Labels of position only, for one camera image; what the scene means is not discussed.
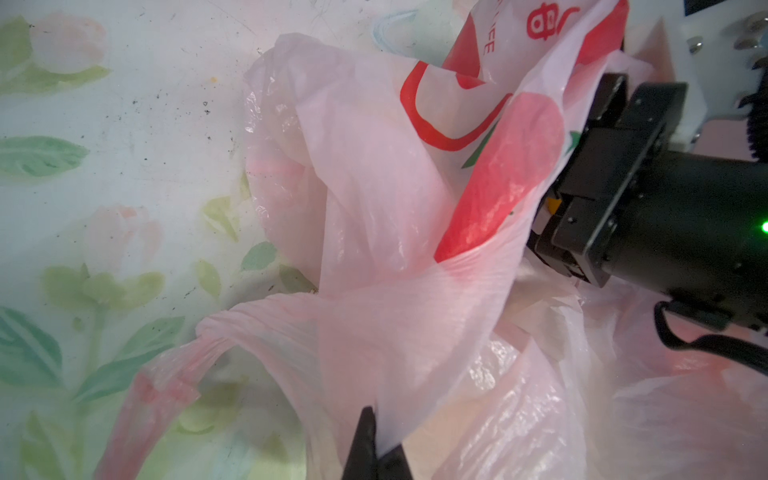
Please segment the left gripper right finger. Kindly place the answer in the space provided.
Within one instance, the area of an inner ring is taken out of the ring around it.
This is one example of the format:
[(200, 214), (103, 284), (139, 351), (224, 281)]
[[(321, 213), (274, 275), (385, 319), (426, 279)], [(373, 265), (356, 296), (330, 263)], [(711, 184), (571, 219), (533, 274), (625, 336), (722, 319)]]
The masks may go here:
[(407, 456), (402, 445), (384, 454), (377, 460), (378, 480), (413, 480)]

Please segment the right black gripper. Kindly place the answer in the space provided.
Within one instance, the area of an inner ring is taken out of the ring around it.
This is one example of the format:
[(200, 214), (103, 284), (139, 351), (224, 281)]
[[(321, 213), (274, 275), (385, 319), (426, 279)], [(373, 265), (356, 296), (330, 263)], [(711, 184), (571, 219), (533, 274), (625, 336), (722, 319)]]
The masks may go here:
[(671, 137), (683, 83), (604, 75), (529, 249), (597, 287), (619, 278), (660, 293), (711, 329), (767, 326), (767, 164), (695, 155)]

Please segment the pink plastic bag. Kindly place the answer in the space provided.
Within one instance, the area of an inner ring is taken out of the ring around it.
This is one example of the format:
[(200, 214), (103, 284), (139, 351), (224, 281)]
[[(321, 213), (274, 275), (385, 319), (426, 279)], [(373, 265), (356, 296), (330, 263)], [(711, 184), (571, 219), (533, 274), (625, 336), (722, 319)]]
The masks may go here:
[(200, 321), (140, 368), (95, 477), (134, 479), (237, 349), (340, 479), (361, 411), (416, 479), (763, 479), (767, 343), (705, 328), (528, 246), (557, 201), (631, 1), (480, 1), (436, 63), (279, 36), (245, 76), (245, 172), (301, 280)]

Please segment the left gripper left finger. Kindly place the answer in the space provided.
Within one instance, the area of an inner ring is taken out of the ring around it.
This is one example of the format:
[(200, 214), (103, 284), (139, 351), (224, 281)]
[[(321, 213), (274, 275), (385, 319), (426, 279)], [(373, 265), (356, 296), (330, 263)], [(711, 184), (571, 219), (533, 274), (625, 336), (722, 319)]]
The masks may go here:
[(371, 406), (364, 407), (355, 430), (342, 480), (376, 480), (378, 478), (376, 427), (374, 409)]

